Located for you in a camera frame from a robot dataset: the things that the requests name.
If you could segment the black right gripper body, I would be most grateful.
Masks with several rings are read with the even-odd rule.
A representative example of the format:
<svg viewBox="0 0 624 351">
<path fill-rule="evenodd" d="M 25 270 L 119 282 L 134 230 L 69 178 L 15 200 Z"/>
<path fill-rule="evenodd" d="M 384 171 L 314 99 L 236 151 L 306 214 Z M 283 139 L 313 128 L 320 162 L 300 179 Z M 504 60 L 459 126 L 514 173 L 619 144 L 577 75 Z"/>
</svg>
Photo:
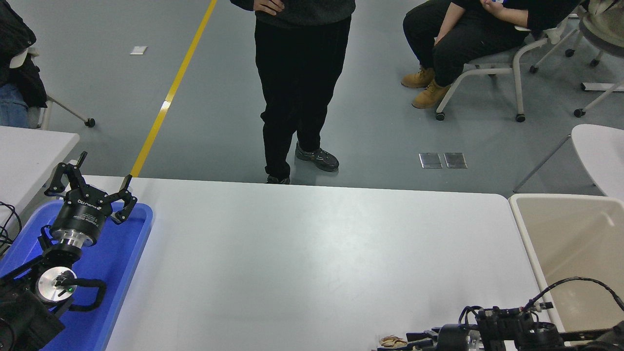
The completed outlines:
<svg viewBox="0 0 624 351">
<path fill-rule="evenodd" d="M 436 351 L 468 351 L 471 330 L 461 324 L 443 325 L 437 332 Z"/>
</svg>

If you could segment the person's right hand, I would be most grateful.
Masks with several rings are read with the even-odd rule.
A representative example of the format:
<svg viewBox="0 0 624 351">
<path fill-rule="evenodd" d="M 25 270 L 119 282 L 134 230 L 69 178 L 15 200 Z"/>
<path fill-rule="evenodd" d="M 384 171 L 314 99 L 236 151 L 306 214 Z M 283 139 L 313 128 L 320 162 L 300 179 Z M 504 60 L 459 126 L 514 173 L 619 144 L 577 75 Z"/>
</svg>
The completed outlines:
<svg viewBox="0 0 624 351">
<path fill-rule="evenodd" d="M 254 0 L 253 11 L 263 12 L 276 16 L 285 9 L 285 5 L 282 0 Z"/>
</svg>

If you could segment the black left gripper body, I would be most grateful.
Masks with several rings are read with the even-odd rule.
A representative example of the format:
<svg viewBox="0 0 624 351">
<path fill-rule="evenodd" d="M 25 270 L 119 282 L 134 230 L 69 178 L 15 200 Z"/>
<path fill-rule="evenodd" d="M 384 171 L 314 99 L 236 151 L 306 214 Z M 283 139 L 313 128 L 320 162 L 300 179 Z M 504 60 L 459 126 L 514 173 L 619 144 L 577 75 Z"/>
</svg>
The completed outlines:
<svg viewBox="0 0 624 351">
<path fill-rule="evenodd" d="M 84 234 L 87 243 L 98 242 L 106 218 L 112 214 L 112 205 L 103 202 L 105 196 L 107 193 L 98 188 L 88 188 L 85 194 L 79 189 L 70 190 L 51 225 L 51 236 L 60 241 L 62 234 L 74 231 Z"/>
</svg>

